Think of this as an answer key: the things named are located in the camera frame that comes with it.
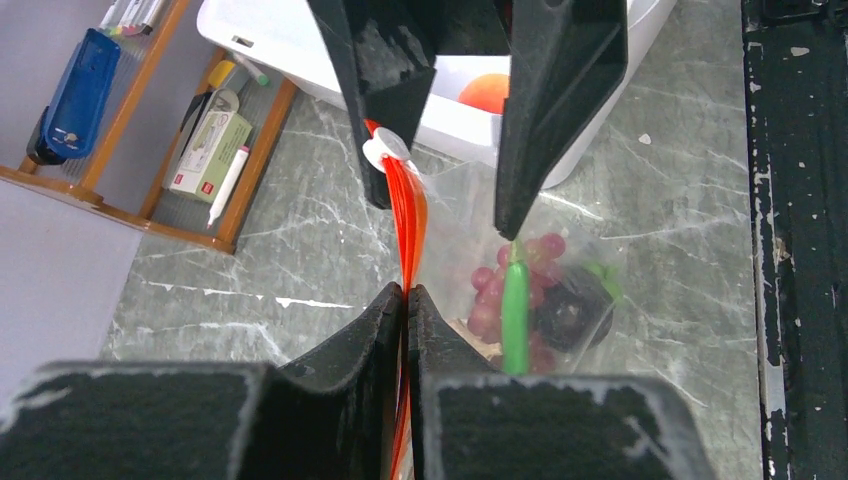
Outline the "green bean pod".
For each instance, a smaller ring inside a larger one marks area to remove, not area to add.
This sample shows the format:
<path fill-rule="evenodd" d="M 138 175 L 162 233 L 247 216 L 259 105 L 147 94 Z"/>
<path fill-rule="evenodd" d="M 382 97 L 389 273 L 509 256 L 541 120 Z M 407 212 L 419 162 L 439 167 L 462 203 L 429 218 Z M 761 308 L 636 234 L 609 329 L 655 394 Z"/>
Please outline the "green bean pod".
<path fill-rule="evenodd" d="M 523 244 L 510 243 L 501 300 L 503 370 L 524 375 L 530 370 L 528 315 L 531 273 Z"/>

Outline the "red grape bunch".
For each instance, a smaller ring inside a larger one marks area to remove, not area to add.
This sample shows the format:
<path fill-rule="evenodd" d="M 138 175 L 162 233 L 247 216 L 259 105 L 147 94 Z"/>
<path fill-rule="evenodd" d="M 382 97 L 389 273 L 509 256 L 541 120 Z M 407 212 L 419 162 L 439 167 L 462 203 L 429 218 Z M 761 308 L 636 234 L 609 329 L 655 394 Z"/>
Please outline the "red grape bunch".
<path fill-rule="evenodd" d="M 481 354 L 512 373 L 547 374 L 556 369 L 554 338 L 561 333 L 567 299 L 563 269 L 566 251 L 558 233 L 546 233 L 501 247 L 497 267 L 482 266 L 471 276 L 476 290 L 466 320 Z"/>

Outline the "brown longan twig bunch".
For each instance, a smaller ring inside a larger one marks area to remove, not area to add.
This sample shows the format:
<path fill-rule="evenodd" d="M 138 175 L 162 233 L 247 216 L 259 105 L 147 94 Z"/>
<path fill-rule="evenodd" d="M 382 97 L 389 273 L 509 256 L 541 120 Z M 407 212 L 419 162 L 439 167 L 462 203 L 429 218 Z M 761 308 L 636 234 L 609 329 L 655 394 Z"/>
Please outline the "brown longan twig bunch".
<path fill-rule="evenodd" d="M 448 325 L 459 334 L 475 351 L 482 355 L 486 360 L 493 360 L 495 357 L 502 356 L 501 344 L 496 342 L 487 344 L 482 339 L 473 334 L 467 327 L 463 319 L 451 319 L 447 321 Z"/>

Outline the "clear zip top bag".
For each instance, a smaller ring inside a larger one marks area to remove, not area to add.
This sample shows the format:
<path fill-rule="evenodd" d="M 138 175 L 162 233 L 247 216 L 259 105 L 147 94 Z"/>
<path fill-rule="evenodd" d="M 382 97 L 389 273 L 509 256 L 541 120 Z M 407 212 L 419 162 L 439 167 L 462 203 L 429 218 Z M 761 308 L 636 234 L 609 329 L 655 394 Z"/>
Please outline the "clear zip top bag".
<path fill-rule="evenodd" d="M 512 242 L 491 224 L 493 170 L 465 163 L 436 175 L 423 174 L 397 134 L 374 121 L 366 127 L 371 138 L 362 145 L 362 152 L 388 181 L 403 288 L 425 287 L 446 323 L 451 319 L 466 323 L 476 295 L 472 273 L 482 266 L 496 268 L 499 249 Z M 566 241 L 566 251 L 557 260 L 563 275 L 567 266 L 587 261 L 615 267 L 591 236 L 555 219 L 545 205 L 532 210 L 516 239 L 522 243 L 551 232 Z M 555 350 L 557 364 L 551 373 L 573 371 L 591 349 Z"/>

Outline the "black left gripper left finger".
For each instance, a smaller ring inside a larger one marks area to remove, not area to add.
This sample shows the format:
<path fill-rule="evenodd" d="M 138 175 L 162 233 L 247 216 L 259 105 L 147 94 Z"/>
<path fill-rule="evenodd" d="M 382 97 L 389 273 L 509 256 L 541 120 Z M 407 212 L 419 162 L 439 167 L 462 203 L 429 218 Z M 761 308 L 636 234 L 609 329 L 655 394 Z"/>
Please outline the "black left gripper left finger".
<path fill-rule="evenodd" d="M 5 479 L 382 479 L 400 287 L 285 366 L 54 362 L 1 411 Z"/>

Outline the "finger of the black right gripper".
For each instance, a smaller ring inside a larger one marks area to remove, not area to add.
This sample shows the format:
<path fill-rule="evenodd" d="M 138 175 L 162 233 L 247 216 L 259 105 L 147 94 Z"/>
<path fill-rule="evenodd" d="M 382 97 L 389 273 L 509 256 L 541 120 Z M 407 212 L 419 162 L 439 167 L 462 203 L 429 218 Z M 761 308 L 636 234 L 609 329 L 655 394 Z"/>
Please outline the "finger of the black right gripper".
<path fill-rule="evenodd" d="M 624 1 L 516 1 L 493 222 L 515 239 L 556 164 L 622 83 Z"/>
<path fill-rule="evenodd" d="M 413 144 L 436 74 L 435 52 L 405 1 L 308 3 L 337 76 L 366 200 L 390 207 L 386 177 L 362 152 L 372 120 Z"/>

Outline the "dark purple mangosteen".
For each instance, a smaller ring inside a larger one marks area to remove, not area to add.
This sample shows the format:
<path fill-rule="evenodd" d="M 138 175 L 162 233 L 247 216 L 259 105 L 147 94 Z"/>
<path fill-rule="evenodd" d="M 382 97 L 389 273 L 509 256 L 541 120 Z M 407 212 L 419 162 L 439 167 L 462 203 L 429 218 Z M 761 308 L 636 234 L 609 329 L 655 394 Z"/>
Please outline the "dark purple mangosteen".
<path fill-rule="evenodd" d="M 596 347 L 614 324 L 622 297 L 617 269 L 597 261 L 565 268 L 562 280 L 544 289 L 531 324 L 550 347 L 575 353 Z"/>

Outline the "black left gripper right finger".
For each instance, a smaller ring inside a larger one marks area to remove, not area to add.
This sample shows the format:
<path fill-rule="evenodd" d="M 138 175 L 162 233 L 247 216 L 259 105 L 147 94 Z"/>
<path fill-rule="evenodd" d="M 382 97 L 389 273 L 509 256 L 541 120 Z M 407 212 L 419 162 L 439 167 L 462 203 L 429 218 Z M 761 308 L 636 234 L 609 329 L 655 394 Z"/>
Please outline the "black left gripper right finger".
<path fill-rule="evenodd" d="M 638 376 L 496 371 L 409 295 L 408 366 L 418 479 L 711 479 L 673 387 Z"/>

